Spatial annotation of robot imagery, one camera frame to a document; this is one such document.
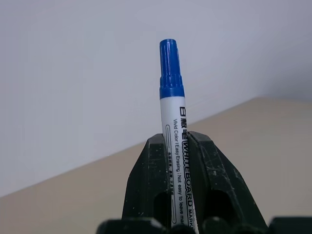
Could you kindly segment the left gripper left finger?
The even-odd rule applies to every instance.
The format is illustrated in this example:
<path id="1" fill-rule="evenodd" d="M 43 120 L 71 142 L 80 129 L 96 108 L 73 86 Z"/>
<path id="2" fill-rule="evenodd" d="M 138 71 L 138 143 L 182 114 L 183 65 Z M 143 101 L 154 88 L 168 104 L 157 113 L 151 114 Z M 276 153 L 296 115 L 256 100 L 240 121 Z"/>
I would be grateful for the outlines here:
<path id="1" fill-rule="evenodd" d="M 149 138 L 128 177 L 123 218 L 171 219 L 171 189 L 162 134 Z"/>

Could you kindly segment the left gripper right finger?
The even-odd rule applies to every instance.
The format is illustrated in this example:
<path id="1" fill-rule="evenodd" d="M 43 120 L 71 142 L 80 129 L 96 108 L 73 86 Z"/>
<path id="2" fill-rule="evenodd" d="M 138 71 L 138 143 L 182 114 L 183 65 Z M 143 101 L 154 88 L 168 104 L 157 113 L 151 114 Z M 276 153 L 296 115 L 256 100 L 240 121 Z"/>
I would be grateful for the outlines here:
<path id="1" fill-rule="evenodd" d="M 264 218 L 238 169 L 207 136 L 189 133 L 191 181 L 201 234 L 263 234 Z"/>

